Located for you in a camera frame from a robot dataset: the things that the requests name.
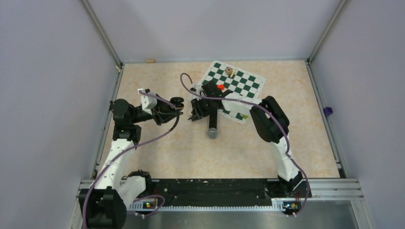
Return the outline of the black earbud case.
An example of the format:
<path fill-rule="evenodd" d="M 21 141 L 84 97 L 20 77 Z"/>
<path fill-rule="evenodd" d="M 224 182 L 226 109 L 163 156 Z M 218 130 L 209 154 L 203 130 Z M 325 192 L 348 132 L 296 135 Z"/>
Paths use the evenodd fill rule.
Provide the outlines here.
<path fill-rule="evenodd" d="M 184 99 L 182 97 L 172 97 L 170 99 L 170 103 L 175 105 L 175 107 L 179 110 L 182 111 L 184 109 Z"/>

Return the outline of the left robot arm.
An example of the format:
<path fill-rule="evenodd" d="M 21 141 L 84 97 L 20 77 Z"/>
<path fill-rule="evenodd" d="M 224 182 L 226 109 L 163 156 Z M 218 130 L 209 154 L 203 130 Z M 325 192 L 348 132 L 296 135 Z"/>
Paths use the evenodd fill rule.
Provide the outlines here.
<path fill-rule="evenodd" d="M 82 189 L 79 204 L 85 229 L 120 229 L 126 221 L 127 210 L 140 195 L 148 197 L 153 192 L 153 184 L 147 181 L 146 173 L 129 175 L 124 183 L 121 179 L 129 158 L 135 150 L 152 143 L 163 136 L 140 142 L 140 122 L 153 120 L 156 125 L 172 119 L 172 131 L 180 120 L 184 99 L 173 97 L 169 101 L 157 94 L 143 95 L 141 104 L 134 106 L 125 99 L 110 103 L 114 121 L 113 137 L 107 159 L 91 186 Z"/>

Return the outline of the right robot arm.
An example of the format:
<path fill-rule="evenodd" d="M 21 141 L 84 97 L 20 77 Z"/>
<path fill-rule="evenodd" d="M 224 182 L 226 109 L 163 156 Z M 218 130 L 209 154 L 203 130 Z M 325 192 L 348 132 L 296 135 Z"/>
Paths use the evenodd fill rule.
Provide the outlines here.
<path fill-rule="evenodd" d="M 214 81 L 192 85 L 191 120 L 196 121 L 219 110 L 236 112 L 252 118 L 259 137 L 270 143 L 277 163 L 280 191 L 287 197 L 299 191 L 303 174 L 293 162 L 288 140 L 289 119 L 272 96 L 264 99 L 249 98 L 231 90 L 222 91 Z"/>

